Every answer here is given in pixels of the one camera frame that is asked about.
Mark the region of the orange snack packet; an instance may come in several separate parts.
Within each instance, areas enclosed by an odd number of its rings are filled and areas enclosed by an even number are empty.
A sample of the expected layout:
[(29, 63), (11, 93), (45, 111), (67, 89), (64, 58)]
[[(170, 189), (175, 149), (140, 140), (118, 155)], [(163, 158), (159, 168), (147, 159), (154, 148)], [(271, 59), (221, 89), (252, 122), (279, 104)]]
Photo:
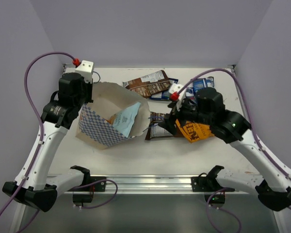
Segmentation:
[(177, 119), (176, 126), (190, 143), (214, 137), (214, 134), (211, 132), (208, 125), (186, 121), (185, 125), (181, 126), (179, 120)]

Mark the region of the checkered blue paper bag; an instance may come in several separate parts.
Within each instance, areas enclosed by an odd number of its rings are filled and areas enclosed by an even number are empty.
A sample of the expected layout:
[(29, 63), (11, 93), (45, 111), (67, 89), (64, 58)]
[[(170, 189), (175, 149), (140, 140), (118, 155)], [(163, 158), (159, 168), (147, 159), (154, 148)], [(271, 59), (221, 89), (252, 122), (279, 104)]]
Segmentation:
[[(92, 99), (80, 111), (76, 137), (99, 150), (141, 136), (150, 124), (148, 100), (116, 83), (94, 84)], [(109, 120), (136, 103), (140, 106), (131, 131), (125, 136)]]

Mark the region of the blue white snack packet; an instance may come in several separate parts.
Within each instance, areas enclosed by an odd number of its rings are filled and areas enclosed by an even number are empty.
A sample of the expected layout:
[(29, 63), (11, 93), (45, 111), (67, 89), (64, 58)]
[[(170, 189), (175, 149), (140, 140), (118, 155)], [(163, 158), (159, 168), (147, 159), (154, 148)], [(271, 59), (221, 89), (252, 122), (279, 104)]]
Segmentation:
[[(170, 78), (169, 79), (171, 84), (178, 83), (178, 79)], [(150, 100), (157, 100), (157, 101), (168, 101), (169, 100), (169, 92), (168, 90), (165, 90), (163, 92), (160, 92), (158, 94), (152, 95), (149, 97)]]

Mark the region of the dark brown kettle chips bag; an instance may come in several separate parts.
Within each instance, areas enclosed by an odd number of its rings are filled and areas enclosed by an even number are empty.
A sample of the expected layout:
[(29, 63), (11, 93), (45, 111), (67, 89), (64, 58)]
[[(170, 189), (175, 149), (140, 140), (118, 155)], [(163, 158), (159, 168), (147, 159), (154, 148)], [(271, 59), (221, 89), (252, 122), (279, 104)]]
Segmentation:
[(169, 133), (166, 129), (159, 126), (159, 123), (164, 120), (164, 113), (150, 113), (150, 124), (147, 128), (145, 140), (149, 141), (151, 139), (156, 138), (171, 138), (174, 137), (171, 133)]

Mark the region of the light blue snack packet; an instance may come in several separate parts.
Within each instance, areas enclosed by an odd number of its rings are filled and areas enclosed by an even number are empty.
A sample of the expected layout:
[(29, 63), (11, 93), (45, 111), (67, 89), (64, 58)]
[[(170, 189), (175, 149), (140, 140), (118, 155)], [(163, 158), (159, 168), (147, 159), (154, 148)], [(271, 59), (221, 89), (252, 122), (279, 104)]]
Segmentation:
[(124, 137), (128, 137), (134, 125), (141, 103), (137, 102), (116, 114), (112, 126)]

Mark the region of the small orange white packet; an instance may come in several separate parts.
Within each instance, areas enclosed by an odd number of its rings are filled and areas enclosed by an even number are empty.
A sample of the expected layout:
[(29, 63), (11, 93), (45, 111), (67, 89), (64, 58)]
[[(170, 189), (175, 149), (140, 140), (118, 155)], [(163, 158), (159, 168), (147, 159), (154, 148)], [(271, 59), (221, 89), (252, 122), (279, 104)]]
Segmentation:
[(114, 114), (109, 120), (108, 122), (113, 125), (114, 122), (118, 119), (118, 114)]

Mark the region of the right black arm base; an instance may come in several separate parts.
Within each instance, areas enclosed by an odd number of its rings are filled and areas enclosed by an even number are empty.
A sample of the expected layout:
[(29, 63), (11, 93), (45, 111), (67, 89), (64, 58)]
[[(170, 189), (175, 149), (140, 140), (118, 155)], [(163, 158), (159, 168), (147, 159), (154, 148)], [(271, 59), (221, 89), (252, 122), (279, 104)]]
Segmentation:
[[(210, 178), (206, 172), (203, 172), (197, 176), (191, 177), (191, 187), (193, 192), (203, 192), (205, 202), (208, 201), (211, 194), (215, 191), (223, 189), (221, 185), (214, 179)], [(228, 188), (227, 192), (234, 192), (235, 189)], [(209, 201), (210, 206), (221, 208), (226, 201), (226, 191), (221, 191), (215, 194)]]

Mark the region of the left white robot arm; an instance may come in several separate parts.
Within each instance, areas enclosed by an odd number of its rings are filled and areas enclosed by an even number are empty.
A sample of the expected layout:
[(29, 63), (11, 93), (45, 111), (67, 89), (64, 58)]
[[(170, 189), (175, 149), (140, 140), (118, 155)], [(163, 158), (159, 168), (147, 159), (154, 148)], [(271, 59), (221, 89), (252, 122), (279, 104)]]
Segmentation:
[(14, 181), (5, 182), (2, 191), (18, 203), (39, 211), (49, 211), (57, 198), (77, 187), (87, 190), (91, 185), (90, 171), (72, 166), (68, 172), (49, 179), (48, 172), (54, 155), (85, 103), (92, 100), (92, 74), (65, 73), (59, 79), (59, 90), (44, 107), (35, 146)]

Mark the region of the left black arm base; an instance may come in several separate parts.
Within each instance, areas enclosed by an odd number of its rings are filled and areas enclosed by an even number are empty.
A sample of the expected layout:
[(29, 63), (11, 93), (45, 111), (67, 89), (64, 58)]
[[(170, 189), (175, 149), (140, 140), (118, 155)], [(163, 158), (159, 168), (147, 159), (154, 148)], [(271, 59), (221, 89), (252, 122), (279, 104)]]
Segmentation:
[(103, 176), (91, 176), (88, 181), (84, 183), (91, 184), (96, 182), (95, 185), (83, 187), (83, 188), (73, 188), (72, 201), (75, 205), (81, 205), (91, 203), (94, 198), (95, 192), (104, 192), (106, 187), (106, 177)]

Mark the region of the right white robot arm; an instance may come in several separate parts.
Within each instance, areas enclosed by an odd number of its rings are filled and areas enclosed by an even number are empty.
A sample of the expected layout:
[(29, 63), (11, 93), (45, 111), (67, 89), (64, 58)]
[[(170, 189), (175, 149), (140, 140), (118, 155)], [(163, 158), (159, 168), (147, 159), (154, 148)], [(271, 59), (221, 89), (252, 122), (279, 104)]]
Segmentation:
[(251, 124), (241, 114), (225, 108), (223, 97), (215, 88), (198, 91), (195, 102), (185, 96), (180, 84), (172, 85), (169, 94), (171, 112), (166, 114), (160, 127), (175, 134), (177, 123), (208, 125), (215, 137), (240, 152), (259, 172), (258, 175), (238, 174), (215, 166), (203, 182), (210, 190), (240, 190), (256, 196), (264, 206), (277, 212), (291, 206), (291, 169), (254, 135)]

